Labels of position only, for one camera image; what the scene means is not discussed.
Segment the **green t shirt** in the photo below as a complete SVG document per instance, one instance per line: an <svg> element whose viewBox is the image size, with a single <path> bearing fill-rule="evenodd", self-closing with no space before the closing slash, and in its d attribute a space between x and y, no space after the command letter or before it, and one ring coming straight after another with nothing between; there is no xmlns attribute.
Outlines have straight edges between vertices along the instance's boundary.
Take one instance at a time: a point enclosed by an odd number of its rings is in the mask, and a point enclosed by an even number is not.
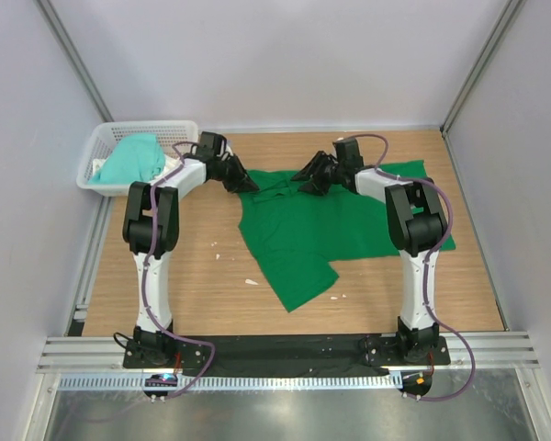
<svg viewBox="0 0 551 441"><path fill-rule="evenodd" d="M388 234L382 186L366 180L357 195L334 185L325 196L300 191L293 172L252 170L256 193L242 193L239 228L287 311L332 287L333 261L398 254Z"/></svg>

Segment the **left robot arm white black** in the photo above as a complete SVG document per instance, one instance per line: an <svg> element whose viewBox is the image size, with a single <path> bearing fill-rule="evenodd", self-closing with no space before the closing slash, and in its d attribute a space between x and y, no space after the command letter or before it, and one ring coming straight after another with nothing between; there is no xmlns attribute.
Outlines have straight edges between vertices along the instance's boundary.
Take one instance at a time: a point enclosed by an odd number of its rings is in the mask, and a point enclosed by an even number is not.
<svg viewBox="0 0 551 441"><path fill-rule="evenodd" d="M169 303L169 269L179 238L179 203L209 180L230 193L253 193L259 186L221 134L203 131L197 141L172 146L176 166L150 183L129 186L122 237L134 259L139 283L139 312L125 344L125 368L167 368L178 344L191 344L173 331Z"/></svg>

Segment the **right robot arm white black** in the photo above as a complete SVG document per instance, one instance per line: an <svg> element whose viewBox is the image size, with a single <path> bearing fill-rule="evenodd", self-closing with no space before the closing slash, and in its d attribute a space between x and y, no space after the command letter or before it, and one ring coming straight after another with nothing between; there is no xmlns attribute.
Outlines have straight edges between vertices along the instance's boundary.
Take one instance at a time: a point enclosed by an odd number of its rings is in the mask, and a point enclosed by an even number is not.
<svg viewBox="0 0 551 441"><path fill-rule="evenodd" d="M434 271L438 254L451 235L453 210L431 178L382 169L381 155L366 165L359 136L333 143L334 153L318 151L292 179L300 192L324 196L339 185L385 204L389 239L402 263L402 305L395 350L408 364L429 364L439 345L440 323L434 312Z"/></svg>

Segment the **white t shirt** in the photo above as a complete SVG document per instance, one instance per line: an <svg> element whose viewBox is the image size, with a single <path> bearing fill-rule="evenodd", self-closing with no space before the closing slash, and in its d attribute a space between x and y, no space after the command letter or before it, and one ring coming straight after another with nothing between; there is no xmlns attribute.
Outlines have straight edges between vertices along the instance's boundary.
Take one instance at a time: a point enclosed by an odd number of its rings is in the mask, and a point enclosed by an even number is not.
<svg viewBox="0 0 551 441"><path fill-rule="evenodd" d="M122 159L114 159L110 165L109 159L95 159L92 162L91 184L120 185L130 184L133 181L152 181L155 178L168 174L179 165L175 158L165 155L163 160L144 159L124 163Z"/></svg>

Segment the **white plastic basket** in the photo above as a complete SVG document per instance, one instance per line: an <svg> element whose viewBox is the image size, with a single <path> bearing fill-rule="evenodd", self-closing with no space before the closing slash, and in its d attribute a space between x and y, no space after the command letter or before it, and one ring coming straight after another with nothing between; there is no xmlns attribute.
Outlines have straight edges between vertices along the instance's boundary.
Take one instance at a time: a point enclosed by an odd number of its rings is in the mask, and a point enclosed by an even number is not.
<svg viewBox="0 0 551 441"><path fill-rule="evenodd" d="M133 182L151 182L176 168L197 139L192 120L100 124L84 145L76 185L105 197L125 196Z"/></svg>

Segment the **teal t shirt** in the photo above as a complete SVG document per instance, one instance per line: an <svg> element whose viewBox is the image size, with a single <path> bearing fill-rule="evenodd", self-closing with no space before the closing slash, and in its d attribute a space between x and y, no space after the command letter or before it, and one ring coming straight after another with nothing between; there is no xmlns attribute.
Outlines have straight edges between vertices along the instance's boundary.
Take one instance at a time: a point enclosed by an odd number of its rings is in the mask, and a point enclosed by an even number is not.
<svg viewBox="0 0 551 441"><path fill-rule="evenodd" d="M152 133L137 133L120 140L108 156L110 165L114 159L122 159L124 163L132 164L138 160L152 159L161 162L164 158L164 151L157 137Z"/></svg>

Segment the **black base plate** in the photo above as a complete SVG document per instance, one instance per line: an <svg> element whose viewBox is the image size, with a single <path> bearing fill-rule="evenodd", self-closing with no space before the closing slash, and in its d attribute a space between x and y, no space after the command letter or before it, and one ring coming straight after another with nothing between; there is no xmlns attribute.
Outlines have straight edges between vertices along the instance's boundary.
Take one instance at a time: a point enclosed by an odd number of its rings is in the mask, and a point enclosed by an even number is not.
<svg viewBox="0 0 551 441"><path fill-rule="evenodd" d="M404 355L394 334L296 334L198 336L197 342L120 343L124 368L179 369L187 376L228 378L381 377L390 368L447 366L441 337L432 348Z"/></svg>

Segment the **aluminium frame rail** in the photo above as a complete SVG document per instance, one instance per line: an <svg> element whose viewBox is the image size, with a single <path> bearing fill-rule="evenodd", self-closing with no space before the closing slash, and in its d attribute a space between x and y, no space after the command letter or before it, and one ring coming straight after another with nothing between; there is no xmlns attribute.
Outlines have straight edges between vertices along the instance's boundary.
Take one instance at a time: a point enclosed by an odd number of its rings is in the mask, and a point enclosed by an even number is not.
<svg viewBox="0 0 551 441"><path fill-rule="evenodd" d="M177 343L158 353L124 338L52 337L44 345L42 372L182 368L197 373L209 363L215 377L378 375L384 370L420 368L535 368L528 334L519 332L444 333L439 344L404 356L393 334L202 336L198 344Z"/></svg>

